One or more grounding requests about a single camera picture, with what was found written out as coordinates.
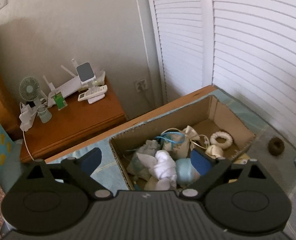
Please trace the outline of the white sock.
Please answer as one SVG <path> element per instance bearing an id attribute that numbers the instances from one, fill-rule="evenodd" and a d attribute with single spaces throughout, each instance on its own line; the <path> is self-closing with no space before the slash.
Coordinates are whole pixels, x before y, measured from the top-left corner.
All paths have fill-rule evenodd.
<path id="1" fill-rule="evenodd" d="M 145 191 L 168 191 L 177 188 L 176 164 L 167 151 L 159 150 L 155 154 L 156 164 L 149 168 L 151 178 Z"/>

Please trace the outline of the cream shell-shaped item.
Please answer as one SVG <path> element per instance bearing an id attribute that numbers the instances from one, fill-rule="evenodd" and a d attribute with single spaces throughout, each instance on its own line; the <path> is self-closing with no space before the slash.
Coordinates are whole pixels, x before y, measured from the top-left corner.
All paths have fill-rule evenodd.
<path id="1" fill-rule="evenodd" d="M 217 146 L 217 145 L 210 145 L 210 146 L 206 149 L 205 153 L 206 153 L 209 157 L 211 157 L 211 158 L 213 158 L 213 159 L 216 159 L 216 158 L 221 158 L 221 157 L 223 157 L 224 151 L 223 151 L 223 149 L 222 149 L 221 147 L 219 147 L 219 146 Z"/>

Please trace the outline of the open cardboard box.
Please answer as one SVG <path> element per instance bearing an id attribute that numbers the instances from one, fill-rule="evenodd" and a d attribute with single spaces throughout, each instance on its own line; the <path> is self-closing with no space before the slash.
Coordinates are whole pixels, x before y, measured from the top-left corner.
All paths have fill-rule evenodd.
<path id="1" fill-rule="evenodd" d="M 188 125 L 199 134 L 207 137 L 219 131 L 229 133 L 233 139 L 233 144 L 224 151 L 224 157 L 229 159 L 234 159 L 241 152 L 246 151 L 255 139 L 255 134 L 228 106 L 221 103 L 217 96 L 209 95 L 165 115 L 133 126 L 109 139 L 109 146 L 128 190 L 133 190 L 134 184 L 126 170 L 126 165 L 130 163 L 126 156 L 143 146 L 147 140 L 159 136 L 166 129 L 177 128 L 182 130 Z"/>

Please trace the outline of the wooden nightstand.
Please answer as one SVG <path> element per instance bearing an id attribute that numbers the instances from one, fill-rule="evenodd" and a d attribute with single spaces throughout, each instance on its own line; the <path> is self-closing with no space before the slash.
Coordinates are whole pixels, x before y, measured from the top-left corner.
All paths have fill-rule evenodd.
<path id="1" fill-rule="evenodd" d="M 78 94 L 66 98 L 68 106 L 49 109 L 51 120 L 43 124 L 35 118 L 32 128 L 25 133 L 21 148 L 22 163 L 32 159 L 47 159 L 83 141 L 126 122 L 126 115 L 109 79 L 105 79 L 108 91 L 105 97 L 93 104 L 78 102 Z"/>

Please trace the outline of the grey folded cloth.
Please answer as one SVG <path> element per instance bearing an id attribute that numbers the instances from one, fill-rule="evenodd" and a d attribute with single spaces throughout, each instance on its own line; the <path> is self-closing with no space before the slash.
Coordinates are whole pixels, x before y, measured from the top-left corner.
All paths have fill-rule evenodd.
<path id="1" fill-rule="evenodd" d="M 127 172 L 148 181 L 151 178 L 149 168 L 156 164 L 155 154 L 160 148 L 161 146 L 156 140 L 147 140 L 143 146 L 135 151 L 127 167 Z"/>

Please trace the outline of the green small bottle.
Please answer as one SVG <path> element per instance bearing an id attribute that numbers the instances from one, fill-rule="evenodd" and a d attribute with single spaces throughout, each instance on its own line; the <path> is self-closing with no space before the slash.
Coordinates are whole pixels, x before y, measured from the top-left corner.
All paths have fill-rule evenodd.
<path id="1" fill-rule="evenodd" d="M 65 101 L 61 92 L 55 93 L 53 99 L 59 111 L 67 107 L 67 102 Z"/>

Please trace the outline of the brown hair scrunchie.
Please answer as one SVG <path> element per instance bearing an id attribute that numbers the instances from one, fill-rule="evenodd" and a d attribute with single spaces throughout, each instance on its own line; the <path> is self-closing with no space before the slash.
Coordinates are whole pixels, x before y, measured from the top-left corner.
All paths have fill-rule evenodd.
<path id="1" fill-rule="evenodd" d="M 269 153 L 275 157 L 280 156 L 285 149 L 284 142 L 279 137 L 273 137 L 267 146 Z"/>

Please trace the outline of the white power strip charger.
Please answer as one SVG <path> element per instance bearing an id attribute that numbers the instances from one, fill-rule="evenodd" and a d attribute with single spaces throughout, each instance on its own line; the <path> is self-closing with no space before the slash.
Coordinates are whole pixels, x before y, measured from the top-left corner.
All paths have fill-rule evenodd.
<path id="1" fill-rule="evenodd" d="M 35 117 L 36 117 L 36 106 L 33 108 L 30 105 L 25 105 L 20 102 L 20 111 L 21 114 L 19 119 L 21 121 L 20 128 L 23 132 L 27 132 L 30 128 L 32 128 Z"/>

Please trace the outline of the white router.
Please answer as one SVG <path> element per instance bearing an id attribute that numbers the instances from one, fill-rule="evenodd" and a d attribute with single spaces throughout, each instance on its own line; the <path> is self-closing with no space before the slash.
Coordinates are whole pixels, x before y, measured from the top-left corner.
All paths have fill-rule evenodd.
<path id="1" fill-rule="evenodd" d="M 53 85 L 52 82 L 49 82 L 47 80 L 47 78 L 45 76 L 43 76 L 44 81 L 46 82 L 46 84 L 48 85 L 48 87 L 50 89 L 50 93 L 48 94 L 48 105 L 49 106 L 52 106 L 55 104 L 54 99 L 53 99 L 53 96 L 55 93 L 61 92 L 62 96 L 64 98 L 66 98 L 66 97 L 72 95 L 73 93 L 77 92 L 78 90 L 91 88 L 92 86 L 101 86 L 101 85 L 105 84 L 106 72 L 104 70 L 99 70 L 99 71 L 95 72 L 95 70 L 93 69 L 96 78 L 92 82 L 82 85 L 80 82 L 80 79 L 78 77 L 78 74 L 73 74 L 70 70 L 68 70 L 64 66 L 61 66 L 61 68 L 63 68 L 66 72 L 68 72 L 70 75 L 72 75 L 73 78 L 68 80 L 66 83 L 64 83 L 63 85 L 61 85 L 57 88 Z"/>

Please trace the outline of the green desk fan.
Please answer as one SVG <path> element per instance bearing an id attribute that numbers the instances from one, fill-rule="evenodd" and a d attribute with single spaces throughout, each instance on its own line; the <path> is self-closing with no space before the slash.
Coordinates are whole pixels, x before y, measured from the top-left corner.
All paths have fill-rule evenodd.
<path id="1" fill-rule="evenodd" d="M 25 77 L 19 86 L 19 93 L 25 102 L 33 102 L 33 114 L 36 114 L 43 124 L 49 122 L 52 114 L 48 110 L 48 97 L 41 90 L 36 78 Z"/>

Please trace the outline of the white louvered door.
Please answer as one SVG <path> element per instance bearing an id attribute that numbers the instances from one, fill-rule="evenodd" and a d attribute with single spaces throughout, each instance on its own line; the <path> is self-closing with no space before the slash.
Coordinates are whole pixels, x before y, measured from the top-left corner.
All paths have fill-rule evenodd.
<path id="1" fill-rule="evenodd" d="M 296 0 L 148 0 L 169 102 L 214 85 L 296 147 Z"/>

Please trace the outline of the drawstring cloth pouch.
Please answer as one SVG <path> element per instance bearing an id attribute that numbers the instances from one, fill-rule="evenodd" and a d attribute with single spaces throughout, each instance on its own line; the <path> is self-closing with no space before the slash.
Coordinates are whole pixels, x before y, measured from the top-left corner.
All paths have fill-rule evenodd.
<path id="1" fill-rule="evenodd" d="M 174 159 L 186 158 L 190 152 L 191 141 L 199 141 L 200 136 L 194 128 L 187 126 L 183 130 L 169 128 L 160 135 L 162 149 Z"/>

